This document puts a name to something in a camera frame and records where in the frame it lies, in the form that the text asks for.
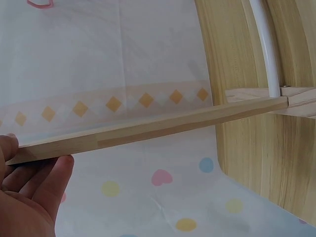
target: hand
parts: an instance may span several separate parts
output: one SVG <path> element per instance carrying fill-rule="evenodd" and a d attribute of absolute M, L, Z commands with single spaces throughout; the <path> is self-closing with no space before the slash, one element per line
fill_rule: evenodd
<path fill-rule="evenodd" d="M 72 156 L 7 166 L 17 152 L 14 135 L 0 136 L 0 235 L 54 237 L 61 198 L 74 166 Z"/>

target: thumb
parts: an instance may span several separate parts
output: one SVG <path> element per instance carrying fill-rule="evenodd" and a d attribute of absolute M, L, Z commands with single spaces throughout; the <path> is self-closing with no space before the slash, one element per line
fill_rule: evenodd
<path fill-rule="evenodd" d="M 5 162 L 15 156 L 18 147 L 19 142 L 14 134 L 0 136 L 0 184 L 5 174 Z"/>

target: light wood grain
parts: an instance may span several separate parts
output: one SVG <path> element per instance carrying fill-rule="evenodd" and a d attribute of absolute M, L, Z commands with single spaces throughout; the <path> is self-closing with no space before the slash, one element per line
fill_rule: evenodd
<path fill-rule="evenodd" d="M 22 146 L 7 164 L 93 151 L 207 127 L 287 108 L 288 98 L 260 98 L 214 106 L 162 118 L 92 129 L 53 137 Z"/>
<path fill-rule="evenodd" d="M 316 86 L 314 0 L 264 0 L 281 85 Z M 225 90 L 268 87 L 248 0 L 196 0 L 214 104 Z M 231 178 L 316 225 L 315 121 L 261 115 L 217 125 L 219 163 Z"/>
<path fill-rule="evenodd" d="M 269 96 L 267 88 L 236 88 L 226 90 L 229 103 L 265 98 Z M 287 109 L 273 111 L 274 114 L 316 119 L 316 88 L 286 87 L 281 88 L 282 96 L 287 96 Z"/>

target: white metal tube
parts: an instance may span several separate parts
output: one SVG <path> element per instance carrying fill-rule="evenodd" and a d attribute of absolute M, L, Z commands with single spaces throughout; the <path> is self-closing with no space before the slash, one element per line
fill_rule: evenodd
<path fill-rule="evenodd" d="M 266 65 L 270 97 L 280 96 L 280 85 L 277 73 L 276 55 L 269 30 L 268 18 L 261 0 L 250 0 L 253 15 L 256 20 L 263 56 Z"/>

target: yellow dot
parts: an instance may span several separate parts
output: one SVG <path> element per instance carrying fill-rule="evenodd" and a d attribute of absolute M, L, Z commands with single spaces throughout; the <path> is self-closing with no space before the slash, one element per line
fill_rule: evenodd
<path fill-rule="evenodd" d="M 119 195 L 119 185 L 114 181 L 107 181 L 102 185 L 102 193 L 107 197 L 116 197 Z"/>
<path fill-rule="evenodd" d="M 197 223 L 189 218 L 183 218 L 176 224 L 176 228 L 180 231 L 190 232 L 197 227 Z"/>
<path fill-rule="evenodd" d="M 237 214 L 242 211 L 243 204 L 240 199 L 233 198 L 226 203 L 225 207 L 230 213 Z"/>

